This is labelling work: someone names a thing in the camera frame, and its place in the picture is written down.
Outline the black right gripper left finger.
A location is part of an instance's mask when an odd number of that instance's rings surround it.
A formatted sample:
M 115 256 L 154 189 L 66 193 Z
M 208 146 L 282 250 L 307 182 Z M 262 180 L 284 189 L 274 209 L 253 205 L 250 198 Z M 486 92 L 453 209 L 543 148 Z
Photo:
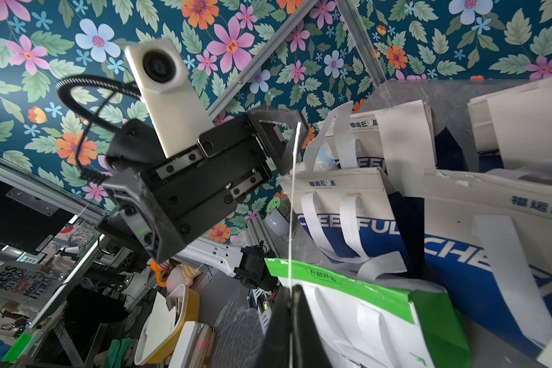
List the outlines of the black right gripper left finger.
M 295 287 L 279 291 L 254 367 L 295 367 Z

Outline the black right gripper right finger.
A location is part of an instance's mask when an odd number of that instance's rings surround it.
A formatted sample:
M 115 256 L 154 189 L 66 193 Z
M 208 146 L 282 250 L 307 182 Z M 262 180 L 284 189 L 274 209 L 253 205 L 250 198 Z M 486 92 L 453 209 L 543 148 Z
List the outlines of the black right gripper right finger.
M 291 366 L 332 368 L 300 285 L 292 288 L 291 295 Z

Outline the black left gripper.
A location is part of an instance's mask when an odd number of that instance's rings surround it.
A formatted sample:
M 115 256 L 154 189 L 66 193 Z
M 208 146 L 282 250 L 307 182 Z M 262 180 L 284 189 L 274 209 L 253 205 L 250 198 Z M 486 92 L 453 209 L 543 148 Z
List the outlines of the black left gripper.
M 285 129 L 298 133 L 297 143 L 286 141 Z M 102 230 L 133 251 L 144 248 L 155 261 L 170 259 L 272 178 L 268 156 L 287 175 L 308 130 L 298 110 L 256 107 L 167 158 L 153 127 L 131 120 L 105 156 L 112 175 L 102 186 L 117 213 L 103 219 Z

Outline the green white takeout bag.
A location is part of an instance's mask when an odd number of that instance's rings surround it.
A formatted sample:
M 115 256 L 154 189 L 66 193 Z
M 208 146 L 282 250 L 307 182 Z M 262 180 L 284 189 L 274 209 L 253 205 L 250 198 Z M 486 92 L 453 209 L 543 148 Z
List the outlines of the green white takeout bag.
M 320 338 L 365 367 L 470 367 L 472 353 L 445 288 L 399 276 L 397 253 L 372 259 L 369 282 L 317 265 L 267 259 L 284 286 L 301 286 Z

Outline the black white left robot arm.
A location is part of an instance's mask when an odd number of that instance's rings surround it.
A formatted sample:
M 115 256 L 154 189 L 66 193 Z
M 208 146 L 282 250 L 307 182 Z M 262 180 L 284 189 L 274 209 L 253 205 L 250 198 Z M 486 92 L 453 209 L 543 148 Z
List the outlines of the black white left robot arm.
M 294 165 L 308 123 L 297 110 L 256 107 L 201 133 L 191 147 L 166 157 L 153 127 L 132 119 L 121 127 L 78 104 L 75 87 L 97 87 L 139 99 L 135 83 L 93 75 L 74 75 L 57 83 L 61 102 L 85 118 L 90 127 L 112 133 L 103 174 L 80 166 L 82 178 L 102 186 L 124 220 L 121 226 L 101 222 L 99 229 L 132 245 L 141 244 L 165 262 L 208 233 L 245 198 Z M 289 128 L 298 140 L 281 137 Z

